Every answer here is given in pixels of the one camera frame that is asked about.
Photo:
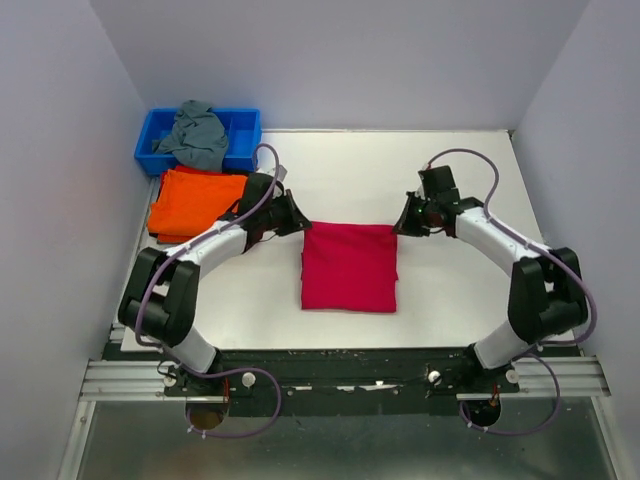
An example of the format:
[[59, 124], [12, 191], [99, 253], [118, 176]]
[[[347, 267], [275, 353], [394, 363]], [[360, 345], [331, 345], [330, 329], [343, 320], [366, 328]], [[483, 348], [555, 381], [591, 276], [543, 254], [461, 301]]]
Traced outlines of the magenta t shirt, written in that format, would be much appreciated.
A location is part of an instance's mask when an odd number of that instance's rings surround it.
[[313, 223], [301, 253], [301, 308], [395, 313], [397, 250], [389, 225]]

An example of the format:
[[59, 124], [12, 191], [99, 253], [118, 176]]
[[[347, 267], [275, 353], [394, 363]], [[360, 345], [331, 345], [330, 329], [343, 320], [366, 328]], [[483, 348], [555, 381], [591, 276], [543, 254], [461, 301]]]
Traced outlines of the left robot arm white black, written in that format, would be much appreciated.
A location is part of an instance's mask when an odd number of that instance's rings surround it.
[[312, 227], [290, 190], [267, 173], [251, 173], [240, 199], [204, 233], [164, 251], [141, 250], [117, 312], [145, 346], [160, 348], [188, 370], [201, 395], [222, 380], [218, 349], [195, 327], [199, 283], [227, 260], [249, 251], [267, 232], [284, 237]]

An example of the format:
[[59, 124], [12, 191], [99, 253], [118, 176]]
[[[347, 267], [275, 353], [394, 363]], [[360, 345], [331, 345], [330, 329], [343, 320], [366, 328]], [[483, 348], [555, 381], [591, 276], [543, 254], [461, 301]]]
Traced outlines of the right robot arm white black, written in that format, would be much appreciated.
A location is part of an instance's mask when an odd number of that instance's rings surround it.
[[407, 193], [393, 231], [427, 237], [440, 229], [481, 252], [510, 279], [506, 319], [467, 348], [459, 370], [462, 384], [480, 392], [494, 383], [496, 369], [587, 321], [579, 261], [569, 248], [553, 250], [510, 229], [486, 201], [461, 197], [450, 167], [428, 167], [418, 176], [421, 185]]

